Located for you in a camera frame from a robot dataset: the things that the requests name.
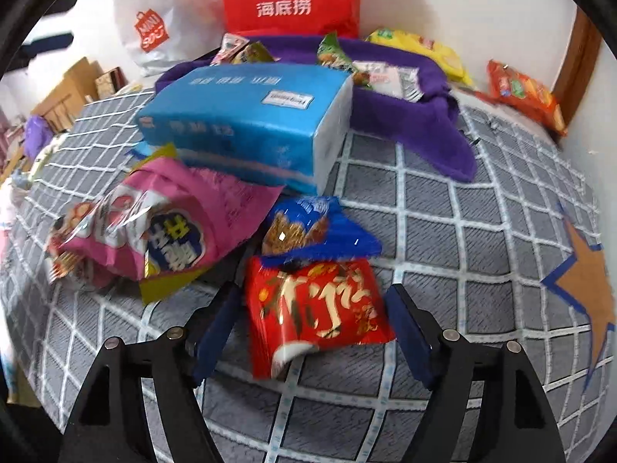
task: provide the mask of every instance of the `wooden door frame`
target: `wooden door frame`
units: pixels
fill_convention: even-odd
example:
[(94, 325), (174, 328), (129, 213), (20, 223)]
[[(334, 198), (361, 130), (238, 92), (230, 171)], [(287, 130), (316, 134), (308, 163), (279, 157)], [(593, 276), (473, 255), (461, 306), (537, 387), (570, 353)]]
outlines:
[(553, 88), (553, 95), (561, 105), (566, 126), (574, 118), (587, 92), (601, 44), (602, 35), (589, 17), (577, 7), (568, 51)]

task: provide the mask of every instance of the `white grid pattern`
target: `white grid pattern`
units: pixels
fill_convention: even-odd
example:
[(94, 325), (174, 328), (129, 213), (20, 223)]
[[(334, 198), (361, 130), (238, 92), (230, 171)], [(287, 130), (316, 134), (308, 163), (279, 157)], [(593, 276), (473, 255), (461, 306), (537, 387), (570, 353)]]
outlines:
[[(114, 116), (122, 116), (128, 115), (131, 112), (134, 112), (138, 109), (140, 105), (143, 105), (147, 101), (149, 96), (145, 96), (143, 94), (129, 94), (126, 96), (122, 96), (115, 101), (119, 100), (121, 103), (126, 102), (128, 104), (127, 109), (124, 109), (121, 105), (115, 104), (113, 111), (110, 113), (104, 112), (106, 107), (109, 104), (106, 104), (105, 101), (98, 101), (94, 103), (94, 106), (91, 106), (91, 109), (94, 111), (92, 114), (88, 114), (79, 120), (79, 128), (80, 130), (75, 131), (73, 134), (70, 134), (70, 137), (79, 137), (81, 141), (84, 136), (91, 136), (92, 140), (86, 141), (87, 144), (81, 144), (77, 147), (67, 146), (65, 143), (64, 147), (60, 149), (60, 153), (71, 154), (74, 151), (82, 151), (83, 154), (77, 154), (77, 161), (70, 162), (70, 164), (60, 164), (57, 162), (57, 158), (54, 158), (49, 166), (56, 170), (58, 173), (64, 173), (64, 179), (60, 182), (63, 183), (62, 186), (57, 184), (53, 184), (46, 179), (37, 179), (37, 186), (41, 189), (48, 189), (51, 191), (50, 196), (54, 197), (54, 201), (50, 207), (43, 207), (36, 200), (32, 198), (28, 198), (27, 201), (31, 205), (30, 213), (24, 218), (18, 216), (19, 225), (23, 228), (23, 230), (33, 239), (34, 244), (36, 244), (39, 248), (42, 248), (41, 235), (37, 235), (40, 233), (39, 225), (36, 222), (36, 218), (34, 216), (43, 216), (48, 217), (48, 219), (54, 220), (57, 218), (57, 215), (60, 211), (64, 209), (64, 207), (72, 201), (73, 199), (96, 199), (99, 198), (102, 193), (104, 193), (107, 188), (113, 183), (113, 181), (118, 177), (119, 173), (122, 170), (126, 169), (126, 164), (128, 163), (128, 158), (125, 161), (115, 163), (113, 167), (109, 166), (101, 166), (97, 165), (101, 160), (101, 157), (105, 154), (105, 152), (117, 149), (117, 153), (115, 157), (112, 159), (112, 162), (116, 160), (116, 158), (122, 153), (128, 150), (131, 146), (135, 145), (134, 142), (130, 142), (130, 139), (135, 135), (136, 128), (135, 125), (130, 125), (128, 123), (112, 123), (110, 125), (105, 125), (106, 120), (109, 120), (107, 117)], [(463, 109), (463, 114), (465, 119), (470, 126), (471, 132), (474, 135), (480, 135), (479, 132), (474, 128), (474, 116), (473, 113), (468, 112)], [(103, 137), (103, 135), (107, 132), (109, 128), (119, 129), (116, 136), (110, 141), (109, 144), (103, 144), (99, 141)], [(133, 133), (129, 136), (126, 136), (125, 131), (132, 131)], [(573, 449), (577, 448), (580, 444), (585, 442), (585, 440), (592, 437), (597, 428), (597, 422), (599, 418), (600, 408), (596, 409), (596, 413), (593, 418), (592, 429), (591, 431), (581, 437), (575, 443), (575, 439), (577, 436), (577, 431), (579, 428), (579, 422), (581, 418), (581, 414), (587, 409), (594, 408), (595, 406), (601, 403), (602, 398), (606, 395), (606, 388), (600, 392), (599, 397), (595, 399), (591, 399), (588, 403), (585, 403), (586, 398), (585, 395), (582, 396), (579, 407), (577, 411), (572, 413), (570, 416), (564, 417), (566, 405), (568, 403), (571, 391), (572, 384), (575, 380), (583, 378), (587, 370), (576, 371), (576, 360), (578, 357), (578, 334), (582, 332), (588, 332), (590, 330), (590, 326), (588, 325), (577, 325), (576, 318), (572, 320), (572, 326), (566, 328), (559, 328), (551, 330), (548, 326), (548, 319), (546, 314), (546, 299), (547, 294), (545, 289), (539, 284), (538, 280), (532, 280), (521, 276), (518, 273), (517, 266), (517, 254), (516, 249), (514, 248), (514, 238), (524, 239), (526, 241), (532, 242), (534, 248), (534, 255), (536, 257), (536, 265), (540, 271), (540, 279), (545, 273), (542, 273), (542, 264), (540, 259), (539, 245), (551, 245), (553, 247), (558, 247), (562, 256), (566, 257), (571, 249), (569, 246), (564, 245), (566, 241), (560, 237), (560, 229), (556, 226), (557, 223), (561, 220), (561, 216), (557, 214), (555, 211), (551, 209), (550, 202), (548, 200), (548, 196), (545, 190), (551, 190), (555, 193), (560, 199), (568, 199), (573, 205), (582, 210), (587, 211), (590, 215), (590, 219), (592, 221), (592, 226), (594, 230), (597, 230), (595, 217), (596, 214), (599, 213), (597, 210), (597, 206), (595, 203), (592, 205), (582, 204), (578, 201), (576, 196), (565, 195), (557, 184), (556, 179), (561, 180), (560, 176), (554, 174), (554, 172), (549, 168), (549, 166), (545, 166), (541, 162), (534, 162), (535, 165), (544, 168), (550, 174), (551, 179), (553, 179), (553, 185), (543, 184), (539, 181), (539, 177), (533, 167), (533, 165), (529, 165), (533, 180), (528, 176), (520, 173), (512, 164), (511, 158), (512, 156), (517, 156), (518, 158), (522, 158), (525, 162), (530, 163), (531, 157), (527, 155), (526, 147), (522, 144), (522, 139), (520, 139), (518, 133), (513, 131), (514, 137), (519, 141), (520, 152), (514, 153), (511, 149), (509, 149), (503, 142), (501, 138), (496, 137), (496, 146), (499, 147), (504, 153), (505, 157), (505, 165), (500, 164), (499, 162), (495, 162), (491, 159), (486, 152), (485, 145), (492, 144), (492, 142), (482, 141), (479, 144), (479, 160), (482, 161), (486, 167), (487, 173), (491, 179), (489, 183), (474, 183), (474, 184), (461, 184), (454, 183), (450, 179), (446, 177), (439, 176), (432, 173), (427, 173), (424, 171), (418, 171), (413, 169), (408, 169), (405, 167), (405, 156), (403, 153), (403, 148), (400, 145), (396, 145), (396, 164), (395, 165), (384, 165), (384, 164), (376, 164), (374, 162), (361, 161), (357, 159), (351, 158), (352, 146), (354, 143), (354, 137), (350, 136), (346, 139), (344, 144), (344, 148), (342, 151), (342, 156), (339, 159), (339, 170), (337, 179), (335, 182), (334, 194), (338, 196), (343, 196), (345, 192), (345, 186), (347, 181), (347, 171), (350, 165), (354, 165), (357, 167), (366, 167), (366, 168), (377, 168), (380, 170), (387, 170), (396, 173), (396, 207), (385, 207), (382, 205), (374, 205), (368, 204), (364, 202), (353, 201), (350, 199), (342, 199), (342, 204), (346, 207), (352, 207), (357, 210), (369, 210), (369, 211), (378, 211), (384, 213), (390, 213), (396, 215), (397, 221), (397, 242), (396, 242), (396, 255), (394, 259), (388, 259), (386, 257), (380, 257), (377, 259), (371, 260), (371, 264), (377, 268), (384, 268), (388, 270), (392, 270), (393, 272), (393, 281), (395, 283), (400, 283), (403, 281), (403, 275), (405, 273), (416, 273), (419, 275), (432, 275), (439, 276), (441, 278), (450, 278), (453, 280), (457, 280), (458, 291), (457, 291), (457, 326), (460, 332), (462, 332), (468, 340), (477, 343), (502, 343), (504, 341), (518, 339), (524, 343), (526, 339), (530, 340), (542, 340), (545, 344), (545, 355), (546, 355), (546, 380), (544, 384), (545, 391), (549, 392), (554, 389), (560, 388), (564, 385), (568, 385), (568, 392), (566, 394), (566, 400), (564, 402), (564, 407), (561, 411), (561, 415), (559, 416), (558, 423), (559, 426), (562, 427), (567, 423), (576, 420), (576, 428), (575, 433), (572, 436), (572, 440), (570, 445), (566, 449), (566, 455), (569, 456)], [(552, 159), (558, 159), (556, 153), (547, 150), (541, 145), (538, 144), (536, 140), (536, 149), (539, 153), (543, 154), (545, 157)], [(97, 148), (102, 149), (104, 152), (96, 159), (94, 162), (88, 162), (86, 164), (85, 160), (89, 153), (89, 149)], [(499, 184), (496, 174), (496, 168), (501, 169), (502, 171), (506, 171), (508, 174), (513, 176), (514, 182), (516, 184), (518, 190), (518, 196), (512, 196), (510, 193), (505, 191)], [(100, 172), (101, 175), (98, 177), (96, 182), (90, 186), (90, 189), (87, 193), (78, 191), (81, 184), (86, 179), (86, 175), (91, 171)], [(576, 191), (581, 195), (585, 195), (584, 189), (584, 177), (580, 174), (576, 173), (571, 168), (568, 168), (568, 171), (574, 174), (580, 182), (580, 185), (576, 189)], [(78, 174), (83, 172), (84, 175), (75, 189), (68, 189), (69, 182), (72, 178)], [(103, 176), (108, 176), (109, 179), (106, 179), (105, 183), (102, 183), (101, 180)], [(406, 177), (407, 176), (415, 176), (415, 177), (423, 177), (426, 179), (430, 179), (435, 182), (441, 182), (447, 184), (448, 188), (448, 196), (450, 199), (450, 205), (452, 206), (453, 217), (442, 217), (436, 216), (433, 214), (420, 213), (417, 211), (409, 211), (406, 209), (405, 205), (405, 196), (406, 196)], [(523, 195), (523, 190), (521, 187), (521, 182), (526, 181), (532, 184), (538, 185), (541, 190), (542, 197), (544, 198), (546, 208), (543, 208), (537, 204), (529, 203)], [(499, 211), (502, 217), (502, 224), (500, 225), (489, 225), (481, 221), (470, 221), (462, 218), (460, 212), (460, 204), (458, 199), (458, 190), (463, 189), (493, 189), (496, 193), (497, 202), (499, 204)], [(69, 196), (68, 201), (62, 202), (62, 197)], [(526, 223), (529, 228), (529, 235), (522, 235), (518, 232), (514, 232), (511, 227), (510, 215), (508, 211), (507, 204), (505, 199), (515, 200), (520, 203), (523, 207)], [(529, 211), (541, 211), (547, 213), (551, 221), (553, 222), (553, 228), (556, 233), (557, 241), (549, 241), (545, 239), (538, 238), (536, 236), (536, 232), (534, 230), (533, 222), (529, 216)], [(457, 237), (457, 245), (459, 251), (459, 268), (458, 269), (446, 269), (441, 267), (435, 267), (431, 265), (426, 265), (422, 263), (412, 263), (406, 260), (406, 221), (407, 218), (416, 218), (423, 220), (430, 220), (433, 223), (443, 223), (448, 225), (453, 225), (456, 230)], [(510, 273), (507, 275), (485, 275), (480, 273), (471, 273), (468, 272), (467, 266), (467, 249), (465, 246), (465, 228), (476, 228), (480, 230), (485, 230), (489, 232), (503, 232), (506, 239), (506, 244), (508, 248), (508, 257), (510, 262)], [(585, 234), (589, 235), (593, 239), (597, 239), (599, 241), (599, 235), (596, 231), (583, 230)], [(41, 286), (39, 281), (36, 279), (36, 273), (41, 269), (42, 264), (42, 255), (38, 264), (36, 265), (36, 269), (33, 271), (30, 269), (30, 266), (27, 262), (27, 256), (22, 251), (20, 247), (20, 242), (16, 241), (13, 235), (11, 235), (10, 240), (13, 243), (13, 251), (15, 253), (15, 260), (19, 262), (21, 266), (23, 266), (23, 270), (25, 274), (33, 281), (36, 289), (39, 290), (39, 295), (42, 298), (42, 303), (49, 309), (49, 315), (47, 316), (45, 325), (46, 328), (44, 330), (44, 336), (40, 336), (40, 332), (35, 329), (35, 336), (38, 336), (38, 339), (35, 341), (36, 346), (40, 346), (42, 351), (40, 352), (40, 356), (42, 357), (39, 369), (36, 369), (36, 361), (34, 360), (35, 350), (27, 351), (29, 353), (29, 379), (32, 383), (38, 383), (40, 389), (40, 395), (43, 403), (45, 404), (46, 396), (49, 396), (51, 401), (58, 406), (59, 416), (57, 422), (61, 426), (64, 426), (66, 419), (69, 415), (70, 406), (65, 408), (64, 403), (66, 400), (66, 389), (69, 383), (72, 384), (76, 389), (81, 386), (79, 379), (75, 376), (71, 367), (71, 357), (73, 354), (74, 344), (77, 340), (82, 343), (91, 353), (96, 353), (96, 350), (103, 343), (103, 339), (106, 338), (104, 336), (104, 324), (106, 315), (115, 315), (120, 317), (123, 321), (128, 322), (132, 327), (137, 329), (137, 339), (138, 341), (146, 340), (148, 338), (152, 338), (153, 336), (158, 336), (164, 329), (158, 328), (155, 325), (150, 323), (150, 319), (152, 317), (153, 312), (155, 311), (156, 305), (148, 306), (144, 312), (141, 314), (141, 317), (137, 317), (133, 315), (130, 311), (125, 310), (124, 308), (116, 305), (113, 302), (113, 299), (103, 296), (97, 296), (94, 294), (89, 294), (88, 297), (93, 298), (96, 303), (99, 305), (99, 313), (98, 313), (98, 330), (97, 330), (97, 339), (96, 343), (92, 343), (89, 338), (87, 338), (79, 329), (77, 324), (77, 306), (78, 306), (78, 298), (85, 297), (84, 292), (75, 291), (73, 293), (73, 308), (72, 315), (67, 316), (61, 311), (58, 307), (58, 298), (60, 295), (59, 286), (57, 290), (55, 290), (52, 294), (51, 302), (46, 300), (46, 288)], [(13, 283), (13, 292), (11, 294), (7, 294), (5, 290), (2, 291), (2, 302), (7, 307), (7, 314), (10, 313), (10, 309), (13, 309), (17, 304), (17, 300), (21, 297), (18, 293), (19, 280), (13, 270), (10, 270), (9, 278)], [(465, 290), (467, 287), (468, 281), (475, 281), (481, 283), (492, 283), (492, 284), (501, 284), (505, 282), (511, 282), (513, 284), (513, 292), (514, 292), (514, 301), (515, 301), (515, 320), (516, 320), (516, 329), (509, 333), (498, 333), (498, 334), (470, 334), (467, 332), (467, 297), (465, 294)], [(521, 286), (532, 286), (539, 287), (541, 289), (541, 317), (542, 317), (542, 326), (543, 330), (530, 330), (526, 329), (524, 326), (524, 314), (523, 314), (523, 303), (521, 300), (520, 289)], [(30, 308), (28, 305), (24, 305), (24, 309), (28, 315), (28, 318), (36, 323), (37, 320), (30, 314)], [(50, 345), (49, 340), (51, 338), (51, 326), (54, 320), (54, 317), (60, 319), (60, 321), (70, 330), (69, 335), (69, 350), (67, 351), (67, 358), (63, 360), (57, 351)], [(18, 340), (25, 342), (24, 330), (18, 328), (17, 321), (15, 319), (9, 318), (11, 331), (13, 336), (16, 336)], [(572, 374), (569, 376), (551, 382), (551, 352), (550, 352), (550, 340), (552, 338), (558, 336), (566, 336), (573, 335), (575, 339), (575, 350), (574, 350), (574, 358), (573, 358), (573, 367)], [(51, 357), (59, 366), (63, 368), (63, 376), (62, 376), (62, 387), (60, 391), (59, 398), (57, 395), (50, 391), (47, 387), (47, 372), (46, 372), (46, 361), (47, 356)], [(602, 379), (601, 379), (601, 387), (604, 385), (604, 376), (606, 365), (610, 364), (613, 360), (613, 357), (606, 357), (600, 361), (598, 364), (598, 368), (601, 369)], [(366, 461), (370, 461), (370, 456), (374, 445), (378, 440), (378, 435), (383, 428), (385, 414), (388, 411), (423, 411), (427, 406), (426, 400), (414, 400), (414, 399), (393, 399), (390, 398), (391, 388), (393, 385), (394, 373), (396, 371), (396, 345), (391, 343), (384, 347), (384, 367), (383, 372), (381, 374), (381, 380), (379, 382), (379, 392), (375, 397), (367, 396), (367, 395), (355, 395), (355, 394), (344, 394), (340, 392), (331, 392), (325, 391), (320, 388), (313, 388), (308, 386), (299, 385), (298, 380), (300, 380), (300, 376), (302, 373), (302, 368), (304, 366), (304, 359), (299, 358), (295, 360), (290, 368), (288, 376), (285, 382), (277, 382), (277, 381), (269, 381), (269, 382), (260, 382), (259, 385), (262, 388), (269, 389), (275, 391), (281, 395), (281, 400), (279, 402), (279, 407), (276, 412), (276, 416), (273, 422), (273, 429), (271, 431), (269, 440), (260, 441), (253, 437), (247, 436), (245, 434), (239, 433), (235, 430), (231, 430), (230, 428), (223, 427), (220, 424), (215, 423), (214, 421), (208, 420), (207, 424), (213, 433), (217, 433), (220, 436), (228, 440), (235, 441), (237, 443), (246, 445), (250, 448), (257, 449), (262, 451), (265, 455), (265, 460), (269, 463), (274, 463), (278, 456), (282, 456), (285, 458), (291, 458), (298, 461), (307, 461), (307, 462), (319, 462), (319, 463), (342, 463), (342, 462), (350, 462), (349, 459), (340, 459), (340, 458), (330, 458), (326, 456), (318, 456), (313, 455), (311, 453), (291, 450), (285, 447), (281, 447), (283, 442), (283, 436), (286, 431), (286, 425), (288, 423), (289, 415), (292, 408), (292, 402), (294, 398), (313, 400), (315, 402), (327, 402), (328, 404), (334, 404), (338, 406), (347, 406), (347, 407), (364, 407), (372, 409), (373, 415), (371, 422), (369, 424), (368, 430), (366, 432), (366, 436), (363, 439), (363, 442), (358, 450), (357, 457), (354, 461), (360, 461), (362, 463)], [(233, 378), (239, 379), (246, 383), (254, 383), (250, 374), (248, 374), (244, 369), (241, 369), (237, 366), (234, 366), (228, 362), (219, 362), (217, 365), (217, 370), (220, 373), (223, 373), (227, 376), (231, 376)], [(150, 398), (155, 398), (154, 393), (150, 391), (148, 388), (144, 388), (144, 392)], [(203, 387), (196, 392), (197, 399), (200, 404), (204, 405), (204, 389)], [(468, 402), (469, 409), (477, 409), (480, 405), (480, 399), (470, 399)], [(157, 457), (161, 461), (171, 461), (169, 455), (162, 450), (160, 447), (156, 447)]]

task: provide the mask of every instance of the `pink snack bag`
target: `pink snack bag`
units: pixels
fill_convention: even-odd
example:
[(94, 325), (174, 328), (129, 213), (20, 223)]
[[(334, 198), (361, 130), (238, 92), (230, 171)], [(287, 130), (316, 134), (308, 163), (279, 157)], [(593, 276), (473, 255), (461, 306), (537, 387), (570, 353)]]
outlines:
[(63, 247), (137, 281), (206, 268), (255, 233), (281, 191), (159, 157), (98, 202)]

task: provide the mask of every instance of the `white plastic bag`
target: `white plastic bag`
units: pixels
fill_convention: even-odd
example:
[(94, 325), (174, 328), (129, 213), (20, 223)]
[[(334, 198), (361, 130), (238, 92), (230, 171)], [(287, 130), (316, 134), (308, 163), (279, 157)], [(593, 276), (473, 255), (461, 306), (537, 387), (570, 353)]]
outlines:
[(223, 19), (215, 0), (113, 0), (122, 44), (143, 76), (164, 73), (220, 46)]

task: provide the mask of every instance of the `blue tissue box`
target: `blue tissue box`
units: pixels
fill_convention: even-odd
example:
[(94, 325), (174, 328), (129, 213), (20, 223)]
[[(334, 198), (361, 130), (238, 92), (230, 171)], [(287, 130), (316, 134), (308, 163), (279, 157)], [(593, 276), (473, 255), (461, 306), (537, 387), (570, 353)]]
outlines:
[(193, 70), (138, 114), (144, 140), (245, 181), (321, 194), (349, 129), (353, 83), (304, 64)]

